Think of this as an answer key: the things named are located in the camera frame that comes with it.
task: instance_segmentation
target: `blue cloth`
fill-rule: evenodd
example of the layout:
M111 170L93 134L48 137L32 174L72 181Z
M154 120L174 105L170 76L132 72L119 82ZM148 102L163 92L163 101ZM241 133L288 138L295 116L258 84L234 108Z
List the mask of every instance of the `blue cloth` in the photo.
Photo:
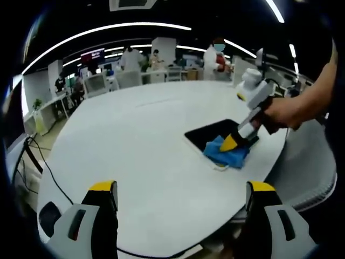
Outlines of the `blue cloth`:
M244 159L249 154L248 147L235 148L228 152L219 151L224 139L218 136L212 142L207 142L203 154L213 162L241 169L244 166Z

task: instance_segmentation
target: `lab coat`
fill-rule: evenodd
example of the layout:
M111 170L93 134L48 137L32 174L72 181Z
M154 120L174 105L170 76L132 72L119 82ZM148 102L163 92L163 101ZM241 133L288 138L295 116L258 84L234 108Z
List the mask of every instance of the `lab coat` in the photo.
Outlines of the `lab coat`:
M229 81L229 73L217 71L219 66L219 64L216 63L217 55L222 55L224 57L222 52L218 52L212 45L210 45L204 54L204 80ZM230 62L225 59L225 64L230 65Z
M121 58L120 66L125 67L125 71L140 71L140 64L142 62L143 56L138 50L132 50L129 52L126 50Z

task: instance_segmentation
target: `potted plant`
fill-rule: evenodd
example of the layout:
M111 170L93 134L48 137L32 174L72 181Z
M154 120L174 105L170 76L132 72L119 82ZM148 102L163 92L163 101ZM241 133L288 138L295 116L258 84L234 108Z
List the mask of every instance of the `potted plant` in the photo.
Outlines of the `potted plant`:
M34 111L37 111L42 105L42 101L40 99L36 99L32 105Z

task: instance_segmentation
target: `ceiling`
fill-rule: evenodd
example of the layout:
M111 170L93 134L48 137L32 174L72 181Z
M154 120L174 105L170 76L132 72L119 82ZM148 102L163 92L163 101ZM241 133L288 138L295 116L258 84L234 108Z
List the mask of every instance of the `ceiling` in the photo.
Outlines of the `ceiling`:
M67 42L36 62L28 73L47 67L57 59L65 62L80 57L82 50L128 44L149 44L157 36L173 37L179 45L207 49L215 37L224 37L256 52L264 47L294 70L289 44L295 46L300 73L315 79L332 49L330 34L314 9L303 1L274 0L285 23L279 23L265 0L158 0L149 10L109 11L108 0L58 1L45 6L26 51L23 70L44 51L78 33L105 25L128 22L159 22L191 27L191 31L158 26L131 26L102 30ZM247 54L227 45L225 54Z

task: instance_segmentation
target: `floor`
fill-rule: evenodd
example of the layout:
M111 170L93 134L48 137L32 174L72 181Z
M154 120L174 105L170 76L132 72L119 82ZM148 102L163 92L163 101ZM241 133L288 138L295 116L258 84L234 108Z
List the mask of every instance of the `floor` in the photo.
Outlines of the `floor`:
M36 135L35 137L35 141L38 143L38 145L41 148L41 152L42 155L44 157L44 159L46 160L49 157L50 154L50 150L52 149L54 142L56 140L56 138L58 137L60 131L62 130L62 128L65 126L67 120L61 120L59 122L57 122L52 129L44 136L40 136L40 135ZM37 158L39 164L44 167L44 161L42 159L41 153L39 151L38 148L36 148L36 144L34 142L32 142L31 144L31 150L33 155ZM35 166L33 165L32 161L29 159L28 155L26 153L24 153L23 155L23 160L25 162L25 170L29 171L29 170L36 170ZM30 184L30 189L38 192L39 191L39 184L35 183L35 181L31 181ZM30 205L30 207L36 211L36 207L37 207L37 194L33 193L33 192L27 192L26 196L25 196L25 200L26 202ZM221 254L219 251L219 244L218 245L214 245L212 242L206 244L206 246L208 247L208 249L203 249L199 252L197 252L196 254L190 256L190 259L217 259L217 258L221 258L221 259L231 259L231 253L229 254Z

